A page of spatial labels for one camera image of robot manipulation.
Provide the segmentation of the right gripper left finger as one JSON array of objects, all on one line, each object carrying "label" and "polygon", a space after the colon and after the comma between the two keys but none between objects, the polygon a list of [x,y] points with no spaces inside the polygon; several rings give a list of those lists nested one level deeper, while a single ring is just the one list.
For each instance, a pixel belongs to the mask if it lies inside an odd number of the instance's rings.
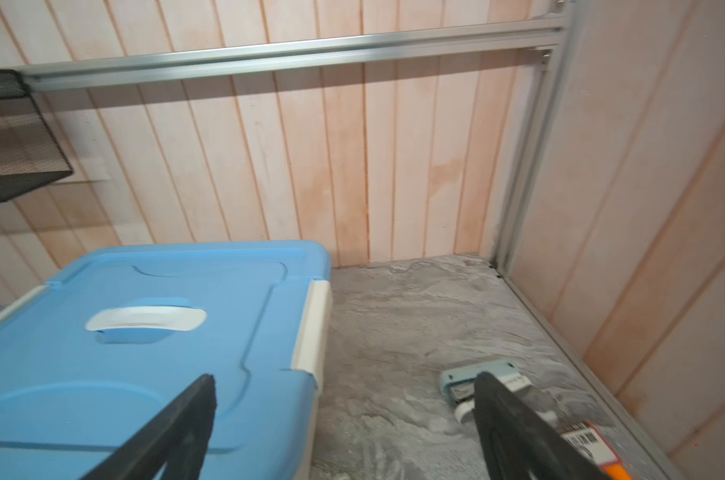
[{"label": "right gripper left finger", "polygon": [[84,477],[198,479],[216,406],[216,380],[204,374]]}]

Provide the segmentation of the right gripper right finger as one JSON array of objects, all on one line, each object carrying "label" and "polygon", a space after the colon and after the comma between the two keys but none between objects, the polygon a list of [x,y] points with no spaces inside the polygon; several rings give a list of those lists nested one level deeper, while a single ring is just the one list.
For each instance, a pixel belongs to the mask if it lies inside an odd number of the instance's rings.
[{"label": "right gripper right finger", "polygon": [[492,479],[606,479],[493,375],[474,381],[474,420]]}]

